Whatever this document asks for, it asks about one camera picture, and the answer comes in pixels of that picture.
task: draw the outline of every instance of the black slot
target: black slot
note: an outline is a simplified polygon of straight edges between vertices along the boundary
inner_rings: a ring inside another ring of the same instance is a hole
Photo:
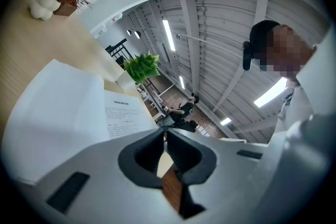
[[[118,164],[124,175],[138,186],[162,188],[162,181],[156,176],[163,153],[163,133],[160,128],[154,133],[126,146],[118,156]]]
[[[84,173],[73,173],[47,200],[47,204],[65,214],[74,199],[83,189],[89,177],[89,175]]]
[[[206,182],[216,168],[215,153],[174,129],[167,131],[167,142],[168,154],[181,173],[181,183],[190,186]]]
[[[187,219],[189,217],[193,217],[194,215],[201,213],[205,210],[202,205],[194,203],[191,198],[188,186],[182,187],[181,193],[181,205],[179,214],[184,218]]]
[[[244,157],[249,157],[249,158],[253,158],[253,159],[261,159],[261,157],[263,156],[262,153],[245,151],[245,150],[238,151],[237,155],[244,156]]]

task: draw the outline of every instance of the black earphone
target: black earphone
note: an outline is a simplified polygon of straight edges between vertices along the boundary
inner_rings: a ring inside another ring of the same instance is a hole
[[[250,42],[246,41],[243,43],[243,69],[250,70],[251,61],[254,59],[253,46]]]

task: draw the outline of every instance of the brown pot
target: brown pot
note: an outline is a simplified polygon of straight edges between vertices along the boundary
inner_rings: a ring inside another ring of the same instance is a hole
[[[55,15],[70,16],[76,10],[75,7],[68,3],[62,3],[57,10],[54,11]]]

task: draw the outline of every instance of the green plant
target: green plant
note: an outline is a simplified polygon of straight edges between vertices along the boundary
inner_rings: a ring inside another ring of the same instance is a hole
[[[160,75],[156,64],[158,60],[159,55],[153,56],[148,52],[146,55],[135,56],[129,63],[124,60],[124,66],[132,79],[137,83],[143,83],[147,77]]]

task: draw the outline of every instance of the person sitting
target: person sitting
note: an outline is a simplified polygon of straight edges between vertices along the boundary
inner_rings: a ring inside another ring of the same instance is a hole
[[[186,122],[181,122],[174,128],[183,129],[183,130],[195,133],[197,126],[198,124],[195,121],[186,121]]]
[[[169,108],[169,115],[159,120],[157,125],[159,127],[172,126],[174,123],[179,122],[181,119],[184,119],[191,114],[194,104],[197,104],[199,100],[198,96],[192,94],[180,109]]]

